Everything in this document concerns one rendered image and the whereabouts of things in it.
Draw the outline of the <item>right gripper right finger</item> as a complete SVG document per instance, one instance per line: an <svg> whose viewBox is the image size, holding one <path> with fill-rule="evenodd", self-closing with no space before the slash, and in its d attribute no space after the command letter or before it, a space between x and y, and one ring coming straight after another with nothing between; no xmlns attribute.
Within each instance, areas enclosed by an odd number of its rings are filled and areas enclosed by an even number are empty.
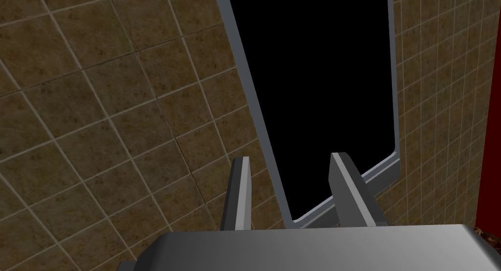
<svg viewBox="0 0 501 271"><path fill-rule="evenodd" d="M342 227L389 226L374 195L347 153L331 154L328 181Z"/></svg>

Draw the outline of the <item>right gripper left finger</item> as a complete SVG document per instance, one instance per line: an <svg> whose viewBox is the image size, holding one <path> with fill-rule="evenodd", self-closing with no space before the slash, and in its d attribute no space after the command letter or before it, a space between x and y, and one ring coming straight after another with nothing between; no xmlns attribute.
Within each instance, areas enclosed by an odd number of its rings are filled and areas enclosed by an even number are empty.
<svg viewBox="0 0 501 271"><path fill-rule="evenodd" d="M235 157L231 164L220 231L250 230L250 204L250 158Z"/></svg>

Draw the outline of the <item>grey framed dark window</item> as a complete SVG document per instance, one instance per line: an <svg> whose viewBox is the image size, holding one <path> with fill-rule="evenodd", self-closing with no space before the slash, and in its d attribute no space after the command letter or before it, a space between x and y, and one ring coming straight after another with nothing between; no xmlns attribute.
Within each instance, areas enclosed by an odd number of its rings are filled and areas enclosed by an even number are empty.
<svg viewBox="0 0 501 271"><path fill-rule="evenodd" d="M216 0L286 228L338 223L332 152L401 176L394 0Z"/></svg>

